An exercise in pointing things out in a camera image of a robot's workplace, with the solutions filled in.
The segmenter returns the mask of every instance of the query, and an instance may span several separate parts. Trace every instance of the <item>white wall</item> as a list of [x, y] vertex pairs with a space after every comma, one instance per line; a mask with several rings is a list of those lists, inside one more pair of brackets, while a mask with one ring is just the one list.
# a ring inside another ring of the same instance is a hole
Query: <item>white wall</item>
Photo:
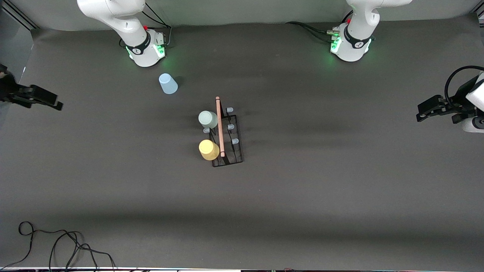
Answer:
[[[44, 28], [101, 30], [108, 27], [85, 17], [76, 0], [12, 0]], [[444, 19], [468, 13], [479, 0], [413, 0], [408, 6], [380, 9], [382, 20]], [[179, 25], [233, 23], [336, 22], [348, 11], [345, 0], [147, 0], [165, 20]], [[143, 24], [157, 26], [143, 15]]]

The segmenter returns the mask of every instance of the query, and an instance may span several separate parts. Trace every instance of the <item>gray table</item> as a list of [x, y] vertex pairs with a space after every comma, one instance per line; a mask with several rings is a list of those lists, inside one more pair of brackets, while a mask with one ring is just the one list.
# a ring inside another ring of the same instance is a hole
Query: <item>gray table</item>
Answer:
[[[82, 231], [119, 266], [483, 271], [483, 136], [415, 120], [452, 71], [484, 64], [476, 15], [375, 35], [345, 63], [294, 25], [180, 27], [139, 68], [113, 31], [34, 33], [22, 84], [65, 106], [10, 108], [1, 263], [24, 255], [16, 228], [31, 220]], [[242, 164], [198, 153], [197, 114], [217, 95], [240, 117]], [[45, 266], [54, 239], [38, 235], [22, 265]]]

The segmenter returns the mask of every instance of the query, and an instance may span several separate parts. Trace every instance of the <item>pink wooden rod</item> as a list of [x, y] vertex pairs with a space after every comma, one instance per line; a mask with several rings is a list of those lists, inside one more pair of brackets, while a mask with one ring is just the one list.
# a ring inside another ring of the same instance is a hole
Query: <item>pink wooden rod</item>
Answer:
[[222, 130], [222, 107], [220, 105], [220, 97], [215, 97], [215, 101], [217, 103], [218, 141], [220, 142], [220, 156], [225, 157], [224, 132]]

